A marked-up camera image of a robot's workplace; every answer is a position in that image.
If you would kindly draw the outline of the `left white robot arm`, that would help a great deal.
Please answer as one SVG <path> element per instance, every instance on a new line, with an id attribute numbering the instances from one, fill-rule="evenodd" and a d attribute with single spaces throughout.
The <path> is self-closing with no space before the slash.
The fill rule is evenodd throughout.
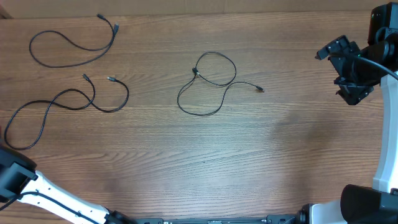
<path id="1" fill-rule="evenodd" d="M 49 181 L 37 164 L 21 153 L 1 146 L 1 210 L 18 201 L 43 208 L 71 223 L 134 223 L 117 211 L 89 203 Z"/>

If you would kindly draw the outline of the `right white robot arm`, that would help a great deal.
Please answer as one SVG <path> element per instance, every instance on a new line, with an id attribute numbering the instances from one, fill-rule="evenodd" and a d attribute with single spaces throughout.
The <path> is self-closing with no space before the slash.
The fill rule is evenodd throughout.
<path id="1" fill-rule="evenodd" d="M 322 47 L 317 60 L 328 59 L 338 76 L 337 95 L 354 106 L 376 86 L 382 95 L 381 149 L 371 186 L 346 185 L 339 199 L 304 205 L 286 223 L 397 224 L 397 3 L 371 11 L 367 46 L 344 35 Z"/>

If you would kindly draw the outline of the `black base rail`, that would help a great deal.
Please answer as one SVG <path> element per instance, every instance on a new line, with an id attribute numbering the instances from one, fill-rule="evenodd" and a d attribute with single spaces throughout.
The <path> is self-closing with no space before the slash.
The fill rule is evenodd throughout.
<path id="1" fill-rule="evenodd" d="M 262 218 L 130 218 L 122 213 L 105 215 L 105 224 L 284 224 L 296 223 L 295 215 L 268 215 Z"/>

